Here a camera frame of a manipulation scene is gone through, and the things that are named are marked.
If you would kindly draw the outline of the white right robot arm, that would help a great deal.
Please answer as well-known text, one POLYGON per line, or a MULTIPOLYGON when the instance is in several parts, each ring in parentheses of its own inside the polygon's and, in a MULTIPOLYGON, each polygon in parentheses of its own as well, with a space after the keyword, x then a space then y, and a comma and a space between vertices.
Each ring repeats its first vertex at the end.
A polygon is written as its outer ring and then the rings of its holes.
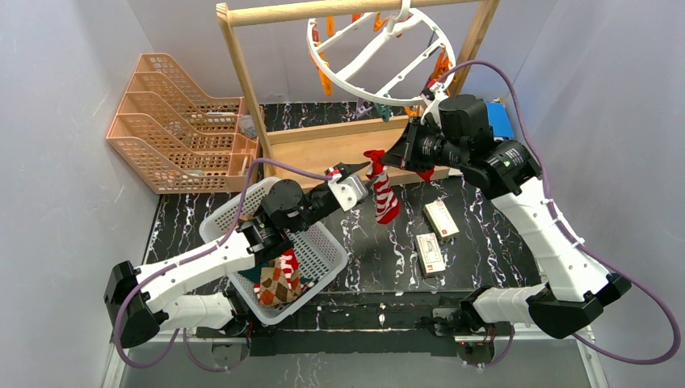
POLYGON ((478 329, 492 323, 526 323, 563 339, 590 325, 630 289, 569 240, 569 225, 544 194, 541 169, 520 142, 494 137, 484 101, 449 97, 435 114, 409 120, 383 164, 415 173, 435 167, 459 170, 464 180, 516 228, 547 277, 519 288, 482 287, 460 302, 461 319, 478 329))

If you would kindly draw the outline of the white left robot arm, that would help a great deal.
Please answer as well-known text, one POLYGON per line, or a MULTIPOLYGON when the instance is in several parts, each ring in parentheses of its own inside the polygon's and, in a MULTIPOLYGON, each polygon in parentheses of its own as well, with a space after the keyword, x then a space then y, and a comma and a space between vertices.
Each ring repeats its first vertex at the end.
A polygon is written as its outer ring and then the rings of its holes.
POLYGON ((222 277, 233 282, 262 323, 275 325, 293 314, 347 264, 346 250, 323 220, 364 202, 369 190, 359 177, 364 168, 364 163, 339 163, 320 174, 318 185, 308 191, 291 179, 249 182, 204 221, 203 246, 153 264, 117 264, 104 294, 114 343, 126 349, 162 331, 226 328, 240 318, 232 298, 223 293, 196 293, 222 277), (299 273, 312 285, 294 302, 265 306, 246 271, 265 267, 282 255, 295 259, 299 273))

